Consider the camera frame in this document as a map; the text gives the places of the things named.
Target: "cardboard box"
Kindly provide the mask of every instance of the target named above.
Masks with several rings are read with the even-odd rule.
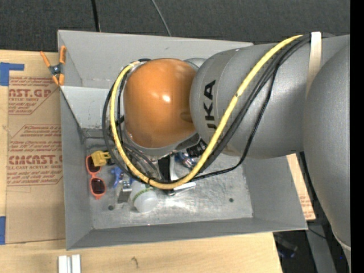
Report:
[[[57,64],[57,53],[46,53]],[[65,237],[60,93],[39,52],[0,51],[10,71],[6,243]]]

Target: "gray bin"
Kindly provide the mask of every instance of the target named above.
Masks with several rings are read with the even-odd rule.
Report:
[[[85,157],[105,147],[102,108],[122,66],[143,57],[206,59],[250,43],[59,31],[62,45],[67,47],[61,87],[67,249],[307,228],[286,157],[247,159],[233,172],[198,181],[175,196],[157,191],[159,204],[147,214],[127,203],[109,210],[118,196],[110,167],[100,172],[106,195],[95,200],[89,192]],[[221,155],[210,169],[237,161]]]

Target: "clear plastic item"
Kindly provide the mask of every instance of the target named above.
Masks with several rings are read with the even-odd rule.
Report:
[[[158,204],[158,197],[153,187],[134,181],[131,184],[130,201],[141,212],[150,212]]]

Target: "yellow cable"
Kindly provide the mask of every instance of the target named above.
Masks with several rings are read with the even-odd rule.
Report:
[[[206,162],[206,160],[208,159],[209,155],[211,154],[212,150],[215,147],[215,144],[217,143],[220,135],[222,134],[222,131],[224,130],[224,127],[226,126],[226,123],[229,120],[229,117],[231,116],[231,113],[233,112],[239,97],[244,93],[245,89],[248,87],[249,83],[251,82],[251,80],[254,78],[254,76],[259,72],[259,70],[265,65],[266,62],[268,62],[268,60],[276,53],[278,52],[281,48],[283,48],[284,46],[286,46],[287,44],[290,44],[292,41],[294,41],[295,39],[299,38],[301,35],[296,35],[293,36],[291,38],[288,38],[282,42],[280,42],[279,44],[275,45],[274,47],[272,47],[258,62],[257,64],[253,67],[253,69],[249,72],[249,74],[245,77],[245,79],[242,81],[241,85],[239,86],[236,94],[234,95],[234,97],[231,99],[229,105],[227,106],[227,109],[225,111],[225,113],[223,114],[220,123],[218,124],[215,133],[213,134],[208,146],[206,147],[204,153],[201,155],[200,160],[197,162],[197,164],[195,165],[195,167],[190,171],[189,174],[187,174],[185,177],[181,178],[180,180],[174,182],[174,183],[159,183],[153,179],[150,179],[149,177],[145,176],[144,174],[141,173],[141,171],[139,171],[133,164],[132,162],[129,160],[129,158],[126,156],[122,146],[121,146],[121,142],[119,140],[118,137],[118,133],[117,133],[117,129],[116,129],[116,124],[115,124],[115,97],[117,94],[117,90],[118,90],[118,86],[121,82],[121,80],[123,79],[124,75],[134,66],[136,66],[137,62],[131,63],[129,64],[127,67],[125,67],[122,72],[119,74],[118,78],[116,79],[116,82],[114,84],[113,90],[111,92],[111,99],[110,99],[110,125],[111,125],[111,131],[113,133],[113,138],[116,144],[116,147],[118,149],[118,152],[120,153],[121,158],[123,159],[123,161],[125,162],[125,164],[129,167],[130,171],[135,174],[136,176],[138,176],[142,181],[144,181],[145,183],[149,183],[149,185],[153,186],[153,187],[157,187],[159,189],[173,189],[176,188],[180,185],[183,185],[187,182],[189,182],[193,177],[196,176],[196,174],[199,172],[199,170],[201,169],[202,165]]]

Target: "sunglasses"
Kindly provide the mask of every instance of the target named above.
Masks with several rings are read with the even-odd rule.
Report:
[[[104,180],[96,176],[96,174],[101,171],[101,166],[96,167],[93,163],[91,155],[89,155],[86,157],[86,169],[91,175],[89,183],[90,191],[96,200],[99,200],[106,192]]]

